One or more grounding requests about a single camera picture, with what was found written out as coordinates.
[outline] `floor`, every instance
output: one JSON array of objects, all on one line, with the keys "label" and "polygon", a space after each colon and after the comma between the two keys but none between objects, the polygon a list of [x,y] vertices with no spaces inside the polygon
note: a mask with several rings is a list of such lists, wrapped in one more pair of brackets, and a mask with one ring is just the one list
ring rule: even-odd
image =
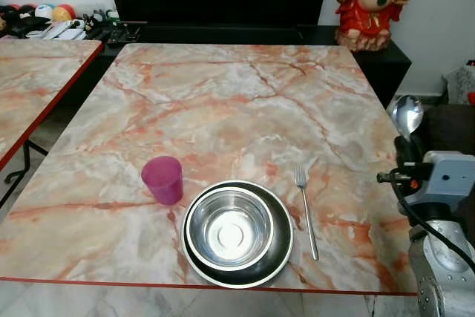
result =
[{"label": "floor", "polygon": [[[58,108],[30,137],[49,150],[74,115]],[[0,209],[4,219],[43,156],[31,152],[31,170]],[[5,176],[23,166],[22,150],[0,171],[0,195]],[[25,284],[0,281],[0,317],[413,317],[415,297],[274,293],[236,290],[191,290],[154,287],[109,287]]]}]

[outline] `metal bowl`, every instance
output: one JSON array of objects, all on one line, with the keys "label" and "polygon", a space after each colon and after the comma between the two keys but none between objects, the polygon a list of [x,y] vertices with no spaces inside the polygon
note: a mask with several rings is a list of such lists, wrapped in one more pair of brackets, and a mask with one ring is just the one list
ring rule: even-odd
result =
[{"label": "metal bowl", "polygon": [[201,195],[186,224],[193,254],[222,271],[238,271],[257,263],[273,236],[269,208],[256,194],[239,187],[222,187]]},{"label": "metal bowl", "polygon": [[[259,262],[239,272],[220,271],[203,264],[192,252],[185,234],[189,212],[197,200],[206,193],[223,187],[238,187],[253,192],[269,207],[274,221],[274,238],[267,253]],[[285,205],[270,190],[247,181],[224,181],[207,188],[190,205],[183,220],[181,241],[186,259],[202,278],[222,287],[247,289],[265,284],[285,267],[293,245],[292,221]]]}]

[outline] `marble tabletop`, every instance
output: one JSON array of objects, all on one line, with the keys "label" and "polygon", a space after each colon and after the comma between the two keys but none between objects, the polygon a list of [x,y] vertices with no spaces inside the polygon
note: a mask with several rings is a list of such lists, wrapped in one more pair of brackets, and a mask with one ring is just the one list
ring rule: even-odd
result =
[{"label": "marble tabletop", "polygon": [[[183,255],[183,213],[237,178],[271,189],[292,216],[293,251],[269,288],[412,294],[407,219],[376,182],[394,166],[395,136],[346,48],[127,45],[0,226],[0,276],[207,285]],[[164,154],[183,164],[175,206],[140,179]],[[318,262],[295,162],[309,173]]]},{"label": "marble tabletop", "polygon": [[0,169],[101,47],[99,41],[0,41]]}]

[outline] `pink plastic cup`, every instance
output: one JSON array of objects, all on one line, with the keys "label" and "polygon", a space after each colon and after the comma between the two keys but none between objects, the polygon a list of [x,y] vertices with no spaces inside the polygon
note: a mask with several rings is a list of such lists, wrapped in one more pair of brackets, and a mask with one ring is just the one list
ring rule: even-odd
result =
[{"label": "pink plastic cup", "polygon": [[148,161],[142,169],[142,181],[161,204],[170,206],[183,196],[181,165],[174,157],[160,156]]}]

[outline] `red statue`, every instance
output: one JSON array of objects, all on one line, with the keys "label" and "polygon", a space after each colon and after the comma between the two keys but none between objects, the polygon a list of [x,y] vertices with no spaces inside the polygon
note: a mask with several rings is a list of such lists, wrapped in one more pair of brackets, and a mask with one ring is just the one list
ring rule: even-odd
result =
[{"label": "red statue", "polygon": [[399,21],[409,0],[337,0],[340,27],[336,40],[351,51],[377,51],[388,46],[390,20]]}]

